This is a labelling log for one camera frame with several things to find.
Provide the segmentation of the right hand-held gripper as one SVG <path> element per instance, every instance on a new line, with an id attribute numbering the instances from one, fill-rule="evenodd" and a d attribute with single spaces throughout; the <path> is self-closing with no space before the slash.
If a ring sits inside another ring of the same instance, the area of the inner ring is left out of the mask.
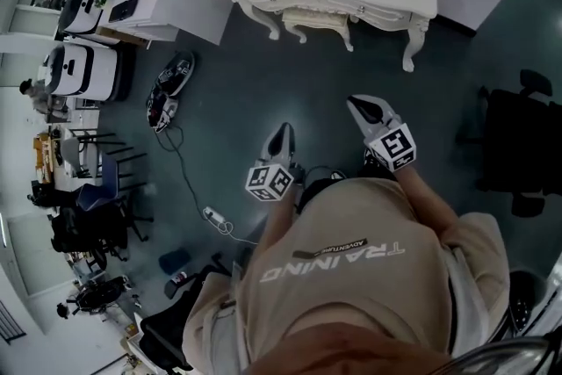
<path id="1" fill-rule="evenodd" d="M 391 106 L 383 98 L 356 94 L 347 97 L 346 105 L 365 136 L 366 147 L 388 170 L 395 172 L 416 160 L 417 147 L 407 124 L 402 122 L 399 115 L 390 112 Z M 361 109 L 375 108 L 387 111 L 388 115 L 370 129 L 371 124 Z"/>

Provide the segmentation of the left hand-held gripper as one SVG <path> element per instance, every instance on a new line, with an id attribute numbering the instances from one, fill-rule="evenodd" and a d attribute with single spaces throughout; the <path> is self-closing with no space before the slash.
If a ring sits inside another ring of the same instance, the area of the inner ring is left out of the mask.
<path id="1" fill-rule="evenodd" d="M 290 123 L 282 123 L 267 137 L 262 154 L 249 169 L 245 183 L 246 192 L 260 202 L 278 202 L 286 196 L 292 186 L 302 185 L 305 170 L 293 161 L 294 149 L 294 129 Z"/>

